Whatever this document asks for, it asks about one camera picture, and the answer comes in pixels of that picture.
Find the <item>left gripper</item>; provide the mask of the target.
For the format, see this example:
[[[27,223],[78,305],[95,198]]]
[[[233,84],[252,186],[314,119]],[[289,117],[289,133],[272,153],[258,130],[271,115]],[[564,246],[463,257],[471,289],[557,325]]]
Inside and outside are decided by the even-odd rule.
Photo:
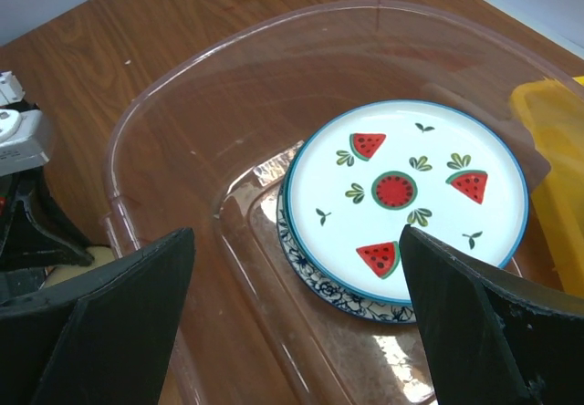
[[[92,265],[89,245],[52,197],[41,169],[10,176],[1,212],[2,303],[37,291],[50,265]]]

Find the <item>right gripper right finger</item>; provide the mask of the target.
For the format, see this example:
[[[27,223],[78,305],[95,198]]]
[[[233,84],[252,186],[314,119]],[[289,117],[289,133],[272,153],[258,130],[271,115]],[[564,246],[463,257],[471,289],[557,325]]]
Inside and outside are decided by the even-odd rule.
[[[441,404],[580,404],[583,301],[407,225],[399,241]]]

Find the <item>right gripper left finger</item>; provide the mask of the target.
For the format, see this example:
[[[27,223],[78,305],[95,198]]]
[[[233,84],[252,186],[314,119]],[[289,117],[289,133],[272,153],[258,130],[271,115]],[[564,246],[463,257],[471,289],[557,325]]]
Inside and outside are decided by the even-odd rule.
[[[182,228],[1,305],[4,404],[155,404],[195,257]]]

